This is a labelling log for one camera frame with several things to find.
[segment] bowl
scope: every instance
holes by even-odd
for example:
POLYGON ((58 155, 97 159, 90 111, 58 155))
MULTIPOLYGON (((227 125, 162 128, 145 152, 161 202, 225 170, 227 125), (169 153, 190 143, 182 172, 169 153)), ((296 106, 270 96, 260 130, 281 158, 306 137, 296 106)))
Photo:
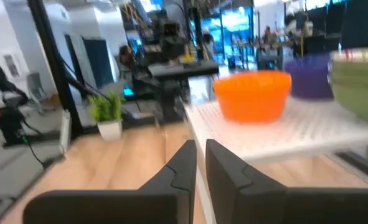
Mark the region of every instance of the bowl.
POLYGON ((224 118, 238 123, 266 123, 278 119, 290 88, 290 75, 275 70, 241 73, 214 81, 224 118))
POLYGON ((328 83, 329 54, 309 55, 285 64, 291 75, 291 95, 309 100, 333 99, 328 83))
POLYGON ((330 69, 330 76, 336 79, 368 81, 368 48, 333 52, 330 69))
POLYGON ((331 78, 333 95, 336 101, 368 121, 368 82, 350 82, 331 78))

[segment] shelf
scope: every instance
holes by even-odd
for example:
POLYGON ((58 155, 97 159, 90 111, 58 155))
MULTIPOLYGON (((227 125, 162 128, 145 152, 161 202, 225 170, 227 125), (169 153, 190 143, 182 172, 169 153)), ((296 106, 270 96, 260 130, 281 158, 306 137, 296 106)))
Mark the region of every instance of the shelf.
POLYGON ((186 107, 198 147, 205 156, 207 139, 215 139, 247 162, 316 155, 368 145, 368 123, 335 101, 289 98, 281 118, 268 124, 227 121, 218 102, 186 107))

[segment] orange bowl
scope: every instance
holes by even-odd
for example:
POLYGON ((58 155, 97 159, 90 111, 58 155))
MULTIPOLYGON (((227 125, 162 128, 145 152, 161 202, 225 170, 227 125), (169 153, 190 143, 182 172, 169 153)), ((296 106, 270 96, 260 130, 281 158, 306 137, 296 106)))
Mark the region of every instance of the orange bowl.
POLYGON ((223 116, 239 123, 278 119, 290 88, 290 74, 278 70, 246 72, 214 81, 223 116))

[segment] poster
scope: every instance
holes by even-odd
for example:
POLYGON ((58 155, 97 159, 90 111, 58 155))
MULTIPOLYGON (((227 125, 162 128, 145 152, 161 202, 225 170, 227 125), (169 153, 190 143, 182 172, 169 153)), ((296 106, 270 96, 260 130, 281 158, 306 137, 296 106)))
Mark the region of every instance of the poster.
POLYGON ((10 54, 6 54, 6 55, 4 55, 4 60, 5 60, 5 63, 8 67, 9 73, 12 75, 12 77, 14 77, 14 78, 20 77, 20 74, 19 74, 19 71, 17 69, 16 62, 14 61, 13 56, 10 55, 10 54))

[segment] green plant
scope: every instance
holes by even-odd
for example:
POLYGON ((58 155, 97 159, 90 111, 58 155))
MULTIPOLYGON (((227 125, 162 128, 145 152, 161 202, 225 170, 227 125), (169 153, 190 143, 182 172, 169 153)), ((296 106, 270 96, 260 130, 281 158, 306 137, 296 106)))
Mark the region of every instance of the green plant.
POLYGON ((111 92, 108 98, 104 96, 90 96, 89 99, 91 103, 90 114, 96 122, 121 119, 124 97, 111 92))

